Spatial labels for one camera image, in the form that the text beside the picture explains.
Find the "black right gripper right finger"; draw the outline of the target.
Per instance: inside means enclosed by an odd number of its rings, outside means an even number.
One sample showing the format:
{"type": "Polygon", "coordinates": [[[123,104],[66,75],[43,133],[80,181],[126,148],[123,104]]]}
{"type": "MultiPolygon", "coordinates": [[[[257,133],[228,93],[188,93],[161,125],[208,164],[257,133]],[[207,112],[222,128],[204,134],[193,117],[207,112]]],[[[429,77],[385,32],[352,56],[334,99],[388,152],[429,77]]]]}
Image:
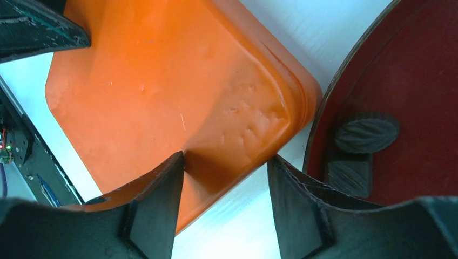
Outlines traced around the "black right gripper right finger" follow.
{"type": "Polygon", "coordinates": [[[419,197],[379,206],[297,170],[267,164],[282,258],[457,258],[457,198],[419,197]]]}

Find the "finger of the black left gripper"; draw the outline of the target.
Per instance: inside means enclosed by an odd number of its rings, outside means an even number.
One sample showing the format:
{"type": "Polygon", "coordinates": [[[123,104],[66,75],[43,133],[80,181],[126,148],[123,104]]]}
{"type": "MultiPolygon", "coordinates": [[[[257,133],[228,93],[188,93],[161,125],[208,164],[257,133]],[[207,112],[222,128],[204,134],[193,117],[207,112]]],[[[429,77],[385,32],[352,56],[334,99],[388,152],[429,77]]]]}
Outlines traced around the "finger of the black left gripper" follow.
{"type": "Polygon", "coordinates": [[[64,16],[66,1],[1,0],[1,63],[91,46],[88,33],[64,16]]]}

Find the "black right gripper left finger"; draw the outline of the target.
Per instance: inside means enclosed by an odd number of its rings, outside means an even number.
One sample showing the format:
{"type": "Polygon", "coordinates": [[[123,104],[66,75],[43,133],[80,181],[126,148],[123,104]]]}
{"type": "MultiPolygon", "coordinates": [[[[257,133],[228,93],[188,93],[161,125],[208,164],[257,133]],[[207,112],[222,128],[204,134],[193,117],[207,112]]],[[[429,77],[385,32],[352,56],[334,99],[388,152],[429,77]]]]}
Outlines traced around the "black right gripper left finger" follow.
{"type": "Polygon", "coordinates": [[[171,258],[184,165],[176,152],[84,205],[1,199],[1,258],[171,258]]]}

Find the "orange box lid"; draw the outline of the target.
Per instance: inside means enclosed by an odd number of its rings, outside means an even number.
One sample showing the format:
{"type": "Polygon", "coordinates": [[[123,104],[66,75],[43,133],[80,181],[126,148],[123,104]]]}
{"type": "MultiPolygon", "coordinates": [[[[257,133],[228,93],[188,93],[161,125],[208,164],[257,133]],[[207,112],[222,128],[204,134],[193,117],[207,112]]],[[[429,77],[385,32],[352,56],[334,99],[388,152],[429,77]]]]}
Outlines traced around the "orange box lid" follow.
{"type": "Polygon", "coordinates": [[[67,1],[47,105],[102,193],[185,154],[177,232],[309,124],[317,80],[241,1],[67,1]]]}

